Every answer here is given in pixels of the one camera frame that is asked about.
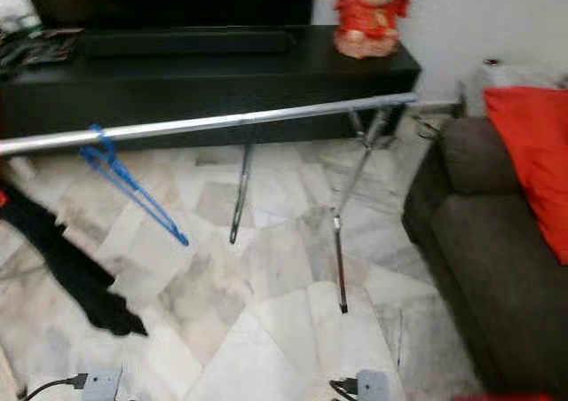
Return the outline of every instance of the figurine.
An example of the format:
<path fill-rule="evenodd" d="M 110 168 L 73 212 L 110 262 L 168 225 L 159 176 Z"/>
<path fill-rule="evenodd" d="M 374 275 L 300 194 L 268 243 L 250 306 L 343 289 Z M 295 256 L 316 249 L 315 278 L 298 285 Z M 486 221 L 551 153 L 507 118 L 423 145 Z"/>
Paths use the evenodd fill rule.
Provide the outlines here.
<path fill-rule="evenodd" d="M 335 47 L 362 59 L 384 57 L 398 44 L 397 17 L 406 17 L 410 0 L 337 0 L 339 27 Z"/>

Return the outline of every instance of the sofa armrest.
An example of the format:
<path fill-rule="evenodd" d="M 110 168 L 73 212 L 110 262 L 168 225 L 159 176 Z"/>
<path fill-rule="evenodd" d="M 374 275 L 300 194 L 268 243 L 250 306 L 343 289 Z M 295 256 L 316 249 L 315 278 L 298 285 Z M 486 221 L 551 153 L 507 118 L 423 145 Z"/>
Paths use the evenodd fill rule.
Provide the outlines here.
<path fill-rule="evenodd" d="M 520 184 L 507 148 L 489 119 L 450 121 L 441 148 L 452 188 L 462 194 L 518 193 Z"/>
<path fill-rule="evenodd" d="M 403 222 L 411 239 L 420 240 L 430 231 L 432 216 L 452 191 L 438 139 L 424 156 L 406 197 Z"/>

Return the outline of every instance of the metal rod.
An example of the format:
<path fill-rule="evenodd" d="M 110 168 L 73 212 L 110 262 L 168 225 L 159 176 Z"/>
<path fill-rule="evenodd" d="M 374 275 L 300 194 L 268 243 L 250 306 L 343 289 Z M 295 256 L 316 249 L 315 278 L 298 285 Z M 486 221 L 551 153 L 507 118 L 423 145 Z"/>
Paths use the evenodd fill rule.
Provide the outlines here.
<path fill-rule="evenodd" d="M 361 123 L 361 119 L 357 112 L 353 109 L 349 110 L 349 117 L 351 118 L 351 125 L 355 129 L 355 133 L 357 134 L 357 138 L 363 139 L 365 136 L 365 130 L 363 129 L 363 123 Z"/>
<path fill-rule="evenodd" d="M 336 208 L 332 208 L 332 216 L 333 216 L 333 224 L 334 224 L 334 236 L 335 236 L 335 254 L 337 257 L 337 273 L 339 274 L 339 307 L 343 314 L 347 313 L 347 295 L 345 293 L 345 275 L 343 270 L 343 250 L 341 246 L 341 229 L 343 226 L 341 214 L 347 201 L 351 197 L 351 193 L 357 181 L 361 176 L 361 172 L 371 153 L 373 152 L 373 146 L 375 145 L 376 140 L 380 137 L 381 132 L 384 129 L 384 126 L 387 124 L 387 116 L 391 110 L 390 104 L 381 106 L 375 114 L 375 118 L 371 122 L 371 126 L 369 127 L 367 134 L 363 133 L 362 143 L 365 147 L 365 152 L 359 159 L 359 163 L 357 164 L 357 168 L 353 170 L 351 176 L 349 178 L 349 182 L 347 186 L 342 192 L 341 199 L 339 200 L 339 204 Z"/>
<path fill-rule="evenodd" d="M 359 159 L 357 168 L 355 168 L 355 170 L 353 170 L 353 172 L 351 173 L 349 182 L 347 183 L 345 189 L 341 193 L 341 199 L 339 200 L 339 204 L 334 209 L 334 214 L 337 216 L 340 216 L 342 214 L 343 209 L 347 204 L 347 201 L 349 201 L 349 198 L 351 197 L 353 188 L 355 188 L 357 181 L 359 181 L 361 172 L 363 171 L 363 168 L 365 168 L 365 165 L 367 164 L 367 161 L 371 156 L 371 152 L 373 151 L 373 145 L 375 144 L 376 139 L 379 138 L 381 131 L 383 130 L 384 126 L 387 123 L 387 118 L 386 118 L 387 113 L 388 110 L 378 110 L 376 112 L 375 118 L 373 119 L 373 122 L 371 122 L 371 126 L 369 127 L 369 130 L 363 139 L 365 152 Z"/>
<path fill-rule="evenodd" d="M 241 225 L 242 211 L 245 208 L 245 200 L 247 199 L 247 189 L 249 188 L 250 180 L 250 165 L 252 163 L 253 146 L 251 144 L 245 145 L 245 152 L 242 157 L 241 181 L 239 182 L 239 193 L 237 202 L 234 205 L 233 221 L 231 222 L 231 235 L 229 241 L 231 244 L 237 240 L 237 233 Z"/>
<path fill-rule="evenodd" d="M 341 113 L 349 109 L 362 110 L 367 108 L 376 108 L 378 106 L 402 105 L 415 102 L 417 99 L 418 96 L 413 92 L 399 93 L 394 95 L 383 95 L 380 97 L 330 102 L 313 106 L 282 108 L 280 110 L 120 126 L 105 129 L 105 135 L 113 140 L 150 138 L 160 135 L 193 132 L 197 130 L 219 129 L 245 124 L 301 119 L 316 115 Z M 63 146 L 95 144 L 98 141 L 99 135 L 92 130 L 79 130 L 50 135 L 4 139 L 0 141 L 0 156 Z"/>
<path fill-rule="evenodd" d="M 343 271 L 343 250 L 341 248 L 341 217 L 334 216 L 335 253 L 337 254 L 337 273 L 339 274 L 339 308 L 346 314 L 347 294 L 345 293 L 345 272 Z"/>

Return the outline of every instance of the television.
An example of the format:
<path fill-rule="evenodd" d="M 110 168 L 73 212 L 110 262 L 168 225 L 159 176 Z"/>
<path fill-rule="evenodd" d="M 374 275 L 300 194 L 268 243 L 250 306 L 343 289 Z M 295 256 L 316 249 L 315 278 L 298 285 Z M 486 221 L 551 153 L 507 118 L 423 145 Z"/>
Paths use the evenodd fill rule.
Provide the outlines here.
<path fill-rule="evenodd" d="M 309 24 L 312 0 L 32 0 L 45 28 L 154 29 Z"/>

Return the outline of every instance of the blue hanger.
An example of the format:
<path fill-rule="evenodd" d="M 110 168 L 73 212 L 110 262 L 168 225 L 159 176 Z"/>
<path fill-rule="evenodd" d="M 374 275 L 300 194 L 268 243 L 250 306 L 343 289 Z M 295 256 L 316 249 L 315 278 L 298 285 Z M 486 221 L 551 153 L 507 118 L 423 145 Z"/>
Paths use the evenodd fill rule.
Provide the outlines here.
<path fill-rule="evenodd" d="M 91 125 L 91 129 L 98 132 L 100 143 L 105 147 L 106 152 L 101 152 L 92 146 L 85 146 L 79 149 L 81 157 L 103 177 L 119 187 L 126 195 L 143 208 L 146 213 L 176 237 L 181 244 L 189 246 L 187 237 L 179 231 L 174 221 L 162 206 L 134 180 L 128 169 L 118 160 L 114 151 L 114 144 L 105 136 L 103 130 L 96 124 Z M 135 195 L 136 193 L 139 193 L 149 204 L 144 203 L 139 196 Z"/>

